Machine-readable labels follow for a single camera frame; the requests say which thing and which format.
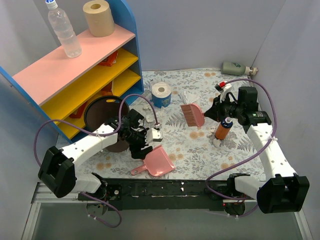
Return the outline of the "pink hand brush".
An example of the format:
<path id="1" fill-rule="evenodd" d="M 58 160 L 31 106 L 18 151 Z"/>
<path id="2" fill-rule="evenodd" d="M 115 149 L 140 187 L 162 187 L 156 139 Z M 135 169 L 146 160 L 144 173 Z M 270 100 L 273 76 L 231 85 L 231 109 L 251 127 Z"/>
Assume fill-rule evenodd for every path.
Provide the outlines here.
<path id="1" fill-rule="evenodd" d="M 205 124 L 204 113 L 197 104 L 182 104 L 180 108 L 189 127 L 202 127 Z"/>

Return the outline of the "pink dustpan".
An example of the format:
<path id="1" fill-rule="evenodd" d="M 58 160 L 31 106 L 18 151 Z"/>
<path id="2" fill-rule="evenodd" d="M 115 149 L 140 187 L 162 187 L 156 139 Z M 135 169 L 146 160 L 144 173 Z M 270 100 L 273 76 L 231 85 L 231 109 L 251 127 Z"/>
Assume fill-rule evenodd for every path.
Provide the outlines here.
<path id="1" fill-rule="evenodd" d="M 172 163 L 163 146 L 158 145 L 146 155 L 143 160 L 143 165 L 134 168 L 130 173 L 134 176 L 143 171 L 148 171 L 153 177 L 160 177 L 175 169 L 175 165 Z"/>

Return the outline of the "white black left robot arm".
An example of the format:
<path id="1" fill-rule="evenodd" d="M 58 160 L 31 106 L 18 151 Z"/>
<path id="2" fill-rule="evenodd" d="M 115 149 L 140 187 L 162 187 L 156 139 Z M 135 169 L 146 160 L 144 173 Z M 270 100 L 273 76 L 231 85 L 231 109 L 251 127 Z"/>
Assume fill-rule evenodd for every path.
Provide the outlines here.
<path id="1" fill-rule="evenodd" d="M 73 144 L 58 149 L 49 148 L 42 161 L 38 178 L 57 198 L 63 198 L 71 192 L 87 192 L 95 200 L 106 196 L 103 179 L 96 173 L 78 173 L 78 168 L 101 150 L 112 146 L 118 140 L 129 145 L 134 159 L 145 159 L 153 148 L 151 142 L 161 141 L 162 133 L 156 128 L 145 128 L 140 124 L 144 117 L 132 109 L 125 116 L 110 119 L 94 132 Z"/>

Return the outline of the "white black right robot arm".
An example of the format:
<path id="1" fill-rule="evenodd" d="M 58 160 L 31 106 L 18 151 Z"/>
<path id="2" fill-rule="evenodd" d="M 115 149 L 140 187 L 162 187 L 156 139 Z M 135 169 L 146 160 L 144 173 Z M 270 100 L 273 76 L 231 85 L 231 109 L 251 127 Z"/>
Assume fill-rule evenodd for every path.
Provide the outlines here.
<path id="1" fill-rule="evenodd" d="M 244 196 L 257 201 L 264 214 L 298 212 L 310 187 L 306 176 L 299 176 L 284 156 L 274 134 L 275 121 L 265 111 L 259 110 L 258 91 L 245 86 L 238 89 L 237 100 L 231 101 L 231 85 L 215 86 L 219 96 L 204 116 L 221 122 L 236 119 L 253 143 L 265 174 L 265 181 L 258 181 L 247 173 L 230 174 L 226 181 L 226 199 L 242 199 Z"/>

